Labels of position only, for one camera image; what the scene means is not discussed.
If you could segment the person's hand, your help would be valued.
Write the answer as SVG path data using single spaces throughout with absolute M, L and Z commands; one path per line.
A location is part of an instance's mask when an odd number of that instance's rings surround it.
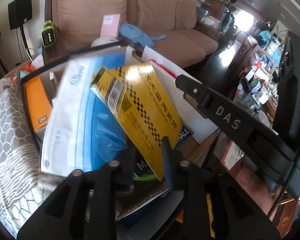
M 241 164 L 236 164 L 231 172 L 241 188 L 251 197 L 258 207 L 268 215 L 275 200 L 279 196 L 280 189 L 275 193 L 270 193 L 266 183 L 260 180 L 252 170 Z

